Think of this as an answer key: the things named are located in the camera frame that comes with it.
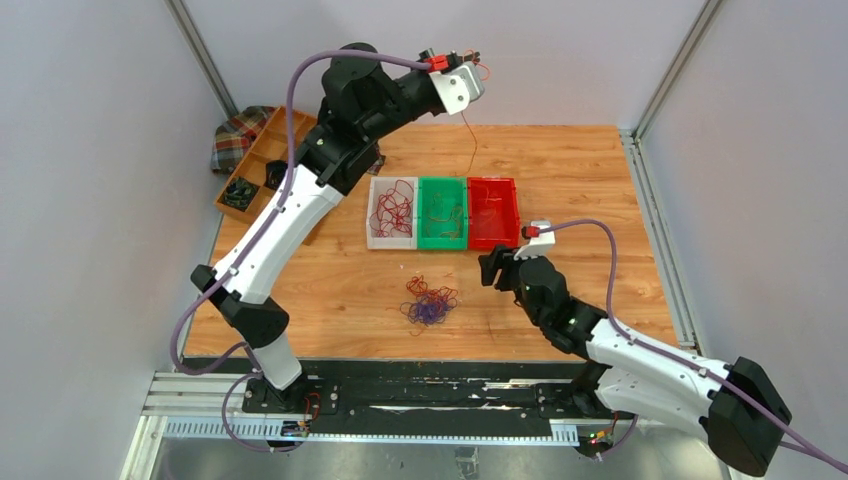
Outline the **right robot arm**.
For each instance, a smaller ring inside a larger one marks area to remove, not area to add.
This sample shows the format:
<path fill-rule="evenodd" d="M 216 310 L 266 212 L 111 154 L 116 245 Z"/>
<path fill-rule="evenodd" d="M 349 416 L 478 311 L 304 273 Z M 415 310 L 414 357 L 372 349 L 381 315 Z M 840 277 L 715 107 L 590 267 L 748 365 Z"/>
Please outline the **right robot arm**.
<path fill-rule="evenodd" d="M 479 256 L 481 283 L 511 292 L 551 345 L 586 362 L 571 390 L 574 408 L 595 417 L 606 408 L 676 428 L 705 442 L 730 468 L 762 477 L 792 414 L 757 362 L 688 353 L 646 336 L 567 289 L 544 256 L 520 258 L 496 246 Z"/>

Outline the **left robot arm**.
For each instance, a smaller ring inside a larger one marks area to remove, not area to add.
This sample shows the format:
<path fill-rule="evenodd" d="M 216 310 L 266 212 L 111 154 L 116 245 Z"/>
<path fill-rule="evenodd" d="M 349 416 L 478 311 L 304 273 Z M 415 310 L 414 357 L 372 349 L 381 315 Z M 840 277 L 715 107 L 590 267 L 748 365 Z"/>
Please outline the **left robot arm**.
<path fill-rule="evenodd" d="M 302 74 L 320 61 L 328 67 L 317 123 L 301 142 L 287 134 L 281 186 L 222 260 L 199 265 L 190 276 L 200 292 L 192 306 L 210 302 L 239 333 L 254 377 L 269 385 L 268 400 L 283 413 L 298 411 L 307 389 L 287 336 L 289 315 L 271 297 L 279 274 L 377 162 L 382 138 L 425 114 L 461 113 L 484 93 L 475 50 L 425 50 L 409 60 L 357 42 L 305 59 L 287 87 L 287 107 Z"/>

